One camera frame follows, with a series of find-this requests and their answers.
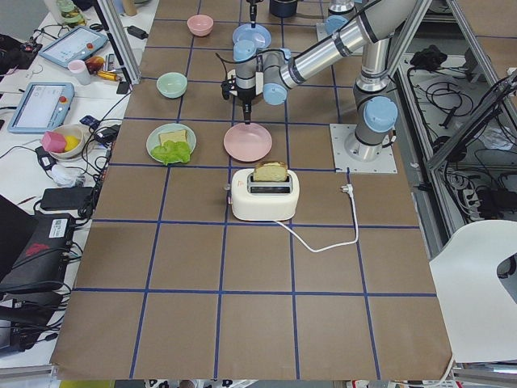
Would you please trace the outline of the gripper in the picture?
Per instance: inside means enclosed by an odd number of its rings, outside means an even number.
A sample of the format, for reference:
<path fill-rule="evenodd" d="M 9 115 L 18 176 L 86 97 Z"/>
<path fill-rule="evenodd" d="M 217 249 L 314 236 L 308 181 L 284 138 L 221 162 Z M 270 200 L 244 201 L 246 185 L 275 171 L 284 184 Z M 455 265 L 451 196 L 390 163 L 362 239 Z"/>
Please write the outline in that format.
<path fill-rule="evenodd" d="M 252 101 L 255 99 L 255 88 L 237 87 L 237 97 L 242 102 L 243 120 L 245 124 L 251 123 Z"/>
<path fill-rule="evenodd" d="M 256 27 L 256 16 L 259 0 L 246 0 L 249 3 L 250 26 Z"/>

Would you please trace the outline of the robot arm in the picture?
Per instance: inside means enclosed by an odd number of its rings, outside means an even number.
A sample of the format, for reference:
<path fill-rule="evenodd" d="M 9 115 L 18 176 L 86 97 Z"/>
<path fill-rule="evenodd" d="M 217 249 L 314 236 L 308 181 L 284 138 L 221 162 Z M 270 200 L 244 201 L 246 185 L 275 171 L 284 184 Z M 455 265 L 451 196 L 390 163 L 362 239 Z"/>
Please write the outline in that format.
<path fill-rule="evenodd" d="M 356 13 L 356 4 L 360 1 L 330 1 L 327 7 L 327 17 L 323 14 L 305 15 L 297 11 L 299 1 L 269 1 L 269 13 L 277 18 L 322 19 L 318 23 L 317 33 L 320 38 L 326 37 L 347 24 Z"/>
<path fill-rule="evenodd" d="M 244 121 L 225 134 L 226 152 L 241 162 L 265 157 L 272 140 L 266 129 L 251 121 L 254 98 L 281 105 L 291 89 L 361 50 L 354 89 L 360 122 L 347 136 L 345 149 L 360 161 L 376 159 L 398 115 L 394 102 L 382 93 L 409 43 L 411 29 L 428 6 L 427 1 L 368 1 L 356 10 L 351 1 L 333 1 L 329 11 L 337 21 L 327 20 L 326 36 L 296 56 L 286 48 L 270 48 L 264 27 L 256 23 L 238 27 L 233 33 L 234 69 L 226 74 L 221 92 L 224 98 L 234 95 L 241 101 Z"/>

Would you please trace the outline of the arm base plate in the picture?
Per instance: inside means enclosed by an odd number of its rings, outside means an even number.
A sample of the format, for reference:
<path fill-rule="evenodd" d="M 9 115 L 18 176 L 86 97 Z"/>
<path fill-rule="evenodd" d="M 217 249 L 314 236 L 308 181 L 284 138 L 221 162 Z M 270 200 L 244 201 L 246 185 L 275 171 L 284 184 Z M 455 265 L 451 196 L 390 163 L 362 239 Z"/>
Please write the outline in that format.
<path fill-rule="evenodd" d="M 352 174 L 397 174 L 389 134 L 379 145 L 365 145 L 355 136 L 355 124 L 330 124 L 334 169 Z"/>

